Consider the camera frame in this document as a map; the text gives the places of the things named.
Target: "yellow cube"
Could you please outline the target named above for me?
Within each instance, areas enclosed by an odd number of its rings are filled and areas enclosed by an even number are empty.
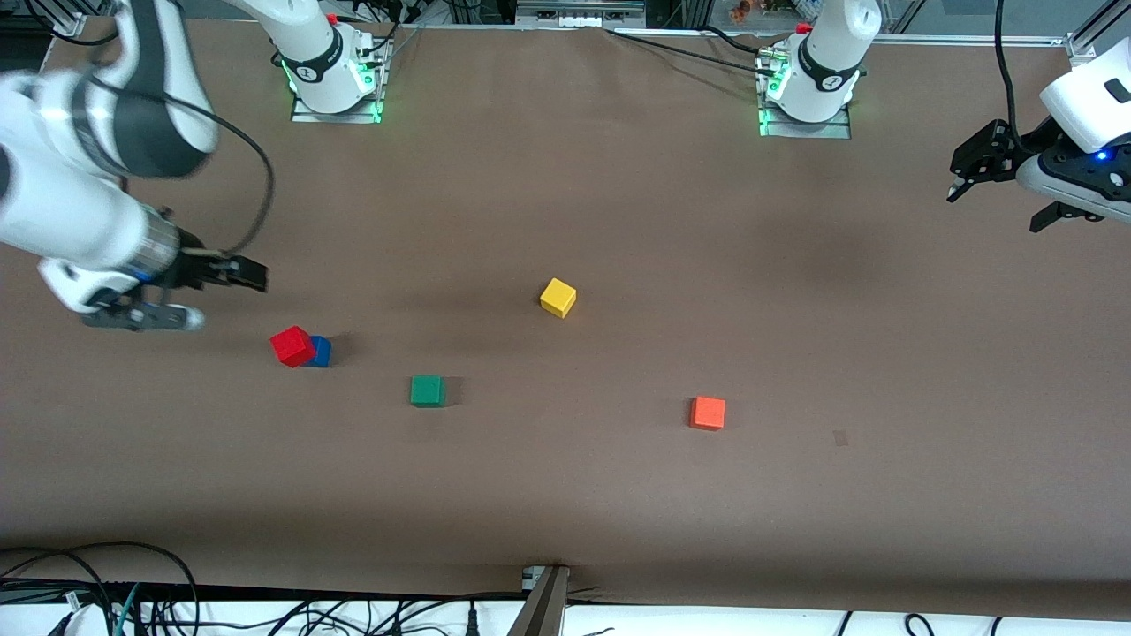
[[[564,318],[573,302],[577,301],[577,290],[562,283],[558,278],[551,278],[546,285],[546,291],[538,298],[542,309],[553,313],[559,318]]]

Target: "green cube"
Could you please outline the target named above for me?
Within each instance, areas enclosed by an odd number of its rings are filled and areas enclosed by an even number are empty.
[[[413,376],[413,388],[408,402],[420,409],[443,406],[443,378],[440,376]]]

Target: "white floor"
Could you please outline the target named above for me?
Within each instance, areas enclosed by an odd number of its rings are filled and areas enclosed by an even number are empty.
[[[204,603],[201,621],[250,625],[278,619],[294,602],[216,602]],[[316,603],[314,609],[328,610],[334,602]],[[395,602],[373,602],[372,625],[377,626],[395,609]],[[481,636],[506,636],[520,602],[477,602]],[[456,602],[421,614],[404,625],[405,630],[415,627],[439,627],[449,636],[465,636],[468,603]],[[0,636],[45,636],[67,614],[66,604],[8,605],[0,607]],[[364,628],[369,621],[364,602],[351,602],[334,616]],[[182,603],[176,608],[179,620],[191,620],[193,607]],[[607,636],[832,636],[840,624],[843,612],[728,609],[693,607],[641,607],[641,605],[575,605],[566,612],[562,636],[592,636],[612,628]],[[939,636],[986,636],[991,617],[927,614],[934,634]],[[299,614],[278,636],[295,636],[305,628],[307,620]],[[927,636],[921,625],[915,625],[917,636]],[[265,636],[271,626],[236,630],[227,627],[202,627],[198,636]],[[191,634],[190,628],[184,628]],[[105,636],[106,627],[101,614],[85,608],[71,621],[67,636]],[[132,634],[127,627],[126,634]],[[320,627],[314,636],[356,636],[357,633],[339,628]],[[424,631],[423,634],[439,634]],[[905,636],[904,614],[856,612],[845,631],[845,636],[860,635]],[[998,636],[1131,636],[1131,624],[1007,618],[998,628]]]

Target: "cable connector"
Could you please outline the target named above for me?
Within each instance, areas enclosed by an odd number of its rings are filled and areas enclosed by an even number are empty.
[[[475,609],[475,601],[467,610],[467,636],[480,636],[480,612]]]

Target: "table surface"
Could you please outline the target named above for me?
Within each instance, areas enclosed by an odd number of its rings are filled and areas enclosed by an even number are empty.
[[[1016,184],[943,200],[1004,114],[991,49],[874,46],[832,141],[759,137],[749,75],[595,29],[426,29],[383,123],[294,124],[254,24],[189,33],[278,170],[247,252],[270,292],[98,332],[0,250],[6,542],[146,540],[217,584],[512,590],[560,561],[613,601],[1131,617],[1131,233],[1031,235]],[[1067,61],[1010,61],[1031,126]],[[131,191],[222,247],[261,184],[225,136]],[[292,324],[331,369],[274,360]],[[415,373],[457,404],[412,407]],[[724,431],[688,428],[696,395]]]

